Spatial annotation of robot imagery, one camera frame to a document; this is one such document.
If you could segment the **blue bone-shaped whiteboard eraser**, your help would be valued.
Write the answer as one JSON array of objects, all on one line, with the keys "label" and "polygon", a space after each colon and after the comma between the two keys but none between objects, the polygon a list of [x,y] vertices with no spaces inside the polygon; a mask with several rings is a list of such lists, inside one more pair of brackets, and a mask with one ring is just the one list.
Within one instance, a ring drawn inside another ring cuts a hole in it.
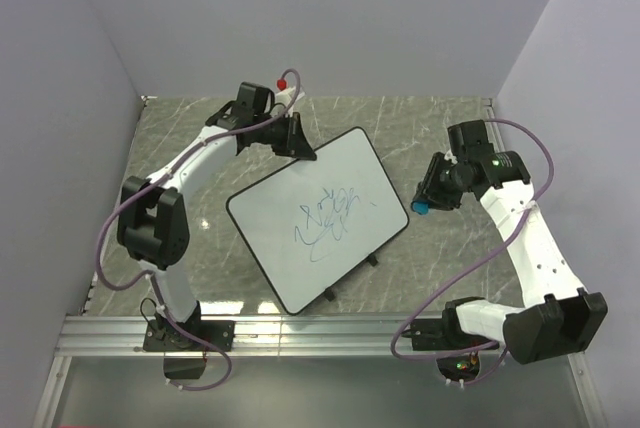
[{"label": "blue bone-shaped whiteboard eraser", "polygon": [[424,216],[429,213],[429,204],[422,201],[413,201],[411,203],[411,210],[420,216]]}]

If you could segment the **white whiteboard black frame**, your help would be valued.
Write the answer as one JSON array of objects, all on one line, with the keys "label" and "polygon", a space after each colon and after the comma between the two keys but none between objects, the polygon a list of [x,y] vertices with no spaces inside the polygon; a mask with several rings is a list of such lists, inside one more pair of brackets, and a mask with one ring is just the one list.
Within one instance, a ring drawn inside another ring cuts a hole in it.
[{"label": "white whiteboard black frame", "polygon": [[301,313],[409,225],[374,146],[354,127],[232,195],[226,210],[284,311]]}]

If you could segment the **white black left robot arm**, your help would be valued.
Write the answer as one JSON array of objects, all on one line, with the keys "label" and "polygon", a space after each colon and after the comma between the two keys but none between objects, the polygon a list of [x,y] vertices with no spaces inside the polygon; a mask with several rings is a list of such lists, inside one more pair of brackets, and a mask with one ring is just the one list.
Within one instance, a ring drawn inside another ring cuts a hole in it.
[{"label": "white black left robot arm", "polygon": [[316,160],[293,109],[302,95],[300,85],[288,86],[284,79],[275,90],[244,82],[172,161],[123,184],[117,242],[152,284],[159,305],[152,334],[179,350],[196,347],[203,329],[200,303],[180,265],[190,242],[188,199],[253,144],[268,146],[277,156]]}]

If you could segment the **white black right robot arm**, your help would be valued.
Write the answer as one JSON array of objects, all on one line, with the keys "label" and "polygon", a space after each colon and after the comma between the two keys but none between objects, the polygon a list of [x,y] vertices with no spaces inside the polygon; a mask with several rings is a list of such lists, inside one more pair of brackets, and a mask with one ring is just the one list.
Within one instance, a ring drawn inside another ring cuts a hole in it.
[{"label": "white black right robot arm", "polygon": [[414,213],[460,208],[474,195],[504,243],[522,292],[522,307],[468,297],[446,304],[438,336],[447,350],[491,341],[521,364],[585,351],[608,306],[571,270],[538,206],[544,193],[514,151],[499,151],[487,123],[473,120],[447,129],[449,150],[433,155],[411,202]]}]

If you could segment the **aluminium right side rail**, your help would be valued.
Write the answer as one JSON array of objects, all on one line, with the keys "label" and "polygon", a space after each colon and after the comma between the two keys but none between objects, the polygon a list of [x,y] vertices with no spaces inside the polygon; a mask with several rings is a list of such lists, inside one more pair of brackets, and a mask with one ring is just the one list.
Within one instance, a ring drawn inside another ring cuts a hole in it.
[{"label": "aluminium right side rail", "polygon": [[502,118],[489,121],[526,134],[540,148],[548,166],[547,179],[540,187],[531,180],[507,181],[499,188],[489,189],[481,199],[504,239],[524,306],[529,308],[543,303],[545,296],[554,292],[552,276],[558,265],[558,249],[538,204],[554,179],[554,162],[544,143],[528,128]]}]

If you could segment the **aluminium rail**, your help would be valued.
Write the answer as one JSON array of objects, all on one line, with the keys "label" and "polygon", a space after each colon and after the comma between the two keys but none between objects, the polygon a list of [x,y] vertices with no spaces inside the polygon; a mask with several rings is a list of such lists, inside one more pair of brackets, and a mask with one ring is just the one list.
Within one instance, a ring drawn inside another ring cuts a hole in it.
[{"label": "aluminium rail", "polygon": [[528,128],[502,118],[489,121],[526,134],[540,148],[548,166],[547,179],[540,187],[531,180],[507,181],[499,188],[489,189],[481,199],[504,239],[524,306],[529,308],[543,303],[545,296],[554,292],[552,276],[558,265],[558,249],[538,204],[554,179],[554,162],[544,143]]},{"label": "aluminium rail", "polygon": [[[346,357],[388,356],[403,314],[327,316],[205,315],[207,322],[235,323],[230,356]],[[68,316],[56,357],[159,357],[143,350],[147,322],[142,317]]]}]

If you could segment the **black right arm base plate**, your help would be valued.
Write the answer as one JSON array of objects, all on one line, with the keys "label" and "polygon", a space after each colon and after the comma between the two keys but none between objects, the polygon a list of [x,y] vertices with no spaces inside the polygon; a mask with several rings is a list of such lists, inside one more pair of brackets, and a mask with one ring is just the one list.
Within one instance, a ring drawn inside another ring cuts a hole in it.
[{"label": "black right arm base plate", "polygon": [[441,318],[414,320],[402,336],[411,340],[414,351],[455,351],[484,345],[488,349],[499,347],[497,342],[464,333],[456,322]]}]

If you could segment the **aluminium front rail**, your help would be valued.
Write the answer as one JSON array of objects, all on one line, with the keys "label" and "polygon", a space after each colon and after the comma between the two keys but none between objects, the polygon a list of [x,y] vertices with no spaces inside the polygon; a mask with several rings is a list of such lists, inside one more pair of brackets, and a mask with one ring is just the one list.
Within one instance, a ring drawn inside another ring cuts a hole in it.
[{"label": "aluminium front rail", "polygon": [[[230,356],[346,357],[388,356],[403,314],[327,316],[205,315],[207,322],[235,323]],[[142,317],[68,316],[56,357],[159,357],[143,350],[147,322]]]}]

